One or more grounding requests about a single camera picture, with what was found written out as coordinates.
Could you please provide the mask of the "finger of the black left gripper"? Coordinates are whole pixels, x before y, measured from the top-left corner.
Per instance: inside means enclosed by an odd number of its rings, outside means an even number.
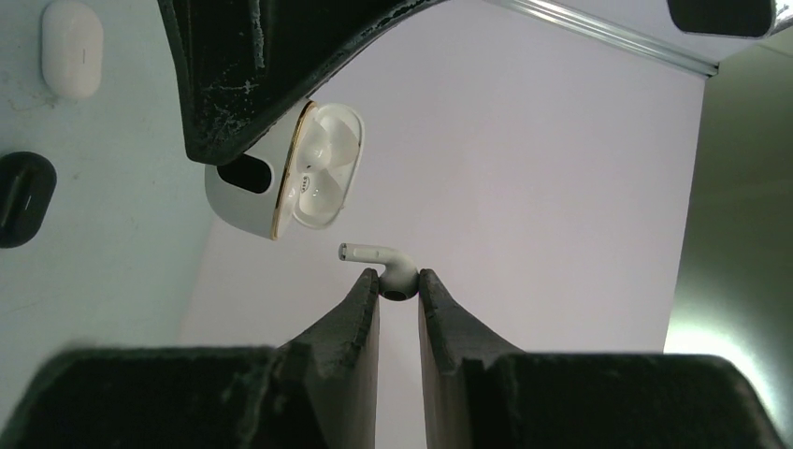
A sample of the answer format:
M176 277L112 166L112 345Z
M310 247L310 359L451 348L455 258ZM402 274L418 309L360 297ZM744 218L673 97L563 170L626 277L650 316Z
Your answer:
M784 0L667 0L674 25L704 36L765 38L792 26L792 2Z
M240 157L380 36L435 4L405 0L161 1L188 159Z

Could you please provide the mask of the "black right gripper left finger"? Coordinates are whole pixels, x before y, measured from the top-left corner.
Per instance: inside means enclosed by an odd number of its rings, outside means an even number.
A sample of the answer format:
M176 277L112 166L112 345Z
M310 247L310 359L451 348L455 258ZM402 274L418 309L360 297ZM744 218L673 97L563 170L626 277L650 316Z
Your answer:
M282 346L79 348L44 364L5 448L371 448L379 279Z

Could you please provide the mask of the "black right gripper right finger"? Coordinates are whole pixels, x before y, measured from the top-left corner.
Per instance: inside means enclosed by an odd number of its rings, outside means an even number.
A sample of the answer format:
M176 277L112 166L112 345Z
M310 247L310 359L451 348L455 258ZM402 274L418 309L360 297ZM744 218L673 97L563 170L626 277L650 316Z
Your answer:
M781 448L757 393L716 355L526 352L419 277L431 448Z

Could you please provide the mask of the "white stem earbud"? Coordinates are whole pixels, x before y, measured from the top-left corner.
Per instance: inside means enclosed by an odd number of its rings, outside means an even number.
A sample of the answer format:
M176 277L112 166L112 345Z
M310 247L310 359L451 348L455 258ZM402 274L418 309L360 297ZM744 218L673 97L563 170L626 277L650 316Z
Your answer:
M418 294L419 270L414 261L399 250L365 244L341 243L340 261L383 267L379 275L379 294L388 300L400 302Z

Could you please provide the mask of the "white oval charging case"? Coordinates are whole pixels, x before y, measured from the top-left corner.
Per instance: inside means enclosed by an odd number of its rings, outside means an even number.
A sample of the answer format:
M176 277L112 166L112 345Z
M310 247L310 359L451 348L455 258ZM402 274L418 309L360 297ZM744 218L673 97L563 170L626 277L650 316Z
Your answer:
M94 95L102 79L104 28L79 1L53 1L41 18L41 70L57 95L81 100Z

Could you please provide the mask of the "black oval charging case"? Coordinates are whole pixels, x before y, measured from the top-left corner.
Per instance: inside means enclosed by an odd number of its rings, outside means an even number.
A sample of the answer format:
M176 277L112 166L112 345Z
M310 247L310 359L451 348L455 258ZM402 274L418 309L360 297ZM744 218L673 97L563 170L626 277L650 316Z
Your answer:
M57 184L52 162L35 152L1 157L1 248L29 242L40 230Z

